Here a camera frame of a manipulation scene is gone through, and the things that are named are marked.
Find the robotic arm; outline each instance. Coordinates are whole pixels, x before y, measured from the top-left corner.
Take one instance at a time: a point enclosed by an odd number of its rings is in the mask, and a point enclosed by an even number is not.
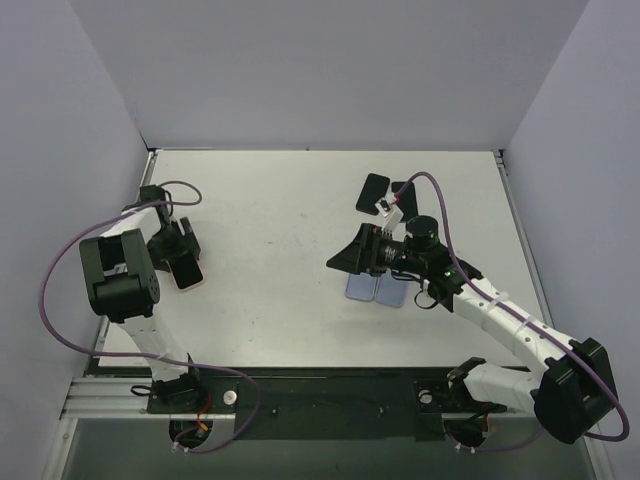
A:
[[[464,279],[446,246],[440,243],[438,222],[418,216],[406,223],[404,241],[392,233],[402,218],[394,194],[377,204],[382,226],[363,223],[356,238],[327,262],[329,268],[351,274],[383,274],[387,269],[416,275],[427,294],[450,312],[472,321],[509,349],[528,372],[502,368],[471,358],[452,370],[447,379],[453,400],[461,408],[482,408],[486,402],[534,413],[542,426],[564,443],[573,443],[602,419],[613,405],[595,382],[558,346],[534,334],[496,304],[515,310],[572,349],[616,394],[607,352],[595,340],[578,342],[557,332],[500,294],[479,270],[458,259],[472,284],[495,295],[487,301]]]
[[[156,269],[171,272],[184,290],[203,281],[197,260],[200,246],[185,217],[178,223],[166,204],[140,209],[166,200],[157,186],[140,189],[140,201],[126,207],[133,215],[99,237],[80,243],[80,258],[91,308],[106,315],[129,334],[140,351],[160,358],[190,361],[171,335],[156,308],[160,287]],[[148,360],[151,395],[173,411],[194,411],[206,399],[196,369]]]

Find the black rectangular object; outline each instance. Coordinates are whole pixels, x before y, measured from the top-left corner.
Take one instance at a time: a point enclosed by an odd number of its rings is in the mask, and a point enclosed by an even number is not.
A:
[[[391,183],[391,180],[389,180],[388,177],[383,177],[375,173],[367,175],[367,179],[364,182],[364,186],[356,202],[356,210],[370,215],[377,215],[378,209],[376,208],[376,202],[387,194],[389,183]]]
[[[405,183],[406,182],[393,182],[391,184],[391,191],[396,193]],[[401,222],[408,222],[413,217],[418,216],[418,200],[416,199],[416,187],[413,183],[410,183],[407,189],[400,195],[398,206],[404,214],[402,215],[402,220],[400,220]]]

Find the gray floor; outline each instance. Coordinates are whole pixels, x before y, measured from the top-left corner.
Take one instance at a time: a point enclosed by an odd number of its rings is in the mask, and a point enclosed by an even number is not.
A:
[[[508,445],[537,428],[528,419],[495,420],[492,445]],[[226,428],[217,428],[220,436]],[[448,441],[238,441],[213,454],[171,453],[165,420],[81,420],[65,480],[216,479],[589,479],[584,443],[545,434],[512,453],[456,453]]]

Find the table surface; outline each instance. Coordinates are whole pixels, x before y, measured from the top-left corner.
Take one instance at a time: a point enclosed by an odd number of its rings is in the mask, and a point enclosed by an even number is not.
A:
[[[179,293],[158,272],[162,316],[195,361],[236,367],[455,366],[472,356],[522,365],[472,323],[442,307],[419,310],[409,287],[400,309],[344,296],[347,275],[325,262],[380,222],[355,210],[370,172],[406,180],[431,172],[447,202],[457,254],[510,299],[542,318],[507,197],[490,152],[161,151],[151,183],[185,180],[204,201],[176,207],[202,247],[206,282]],[[171,186],[173,198],[191,199]],[[421,214],[440,219],[426,179],[416,181]],[[404,227],[396,230],[404,236]],[[136,351],[110,326],[109,351]],[[140,359],[101,358],[101,366]]]

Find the phone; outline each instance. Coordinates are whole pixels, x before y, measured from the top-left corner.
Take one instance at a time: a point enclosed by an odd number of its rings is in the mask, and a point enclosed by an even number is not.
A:
[[[351,300],[370,302],[376,293],[377,285],[377,277],[372,277],[368,273],[361,273],[360,275],[350,273],[344,296]]]
[[[396,280],[389,270],[378,280],[378,288],[374,296],[376,302],[388,307],[400,308],[404,305],[406,296],[407,282]]]
[[[388,177],[370,173],[367,175],[367,179],[364,182],[358,201],[356,202],[356,210],[359,212],[368,213],[370,215],[377,215],[378,209],[376,208],[376,202],[387,194],[389,189]]]
[[[406,182],[393,182],[391,184],[391,191],[396,193],[402,188]],[[416,187],[413,183],[410,183],[407,189],[402,192],[398,199],[398,206],[402,210],[402,223],[406,223],[413,217],[418,216],[418,200],[416,200]]]

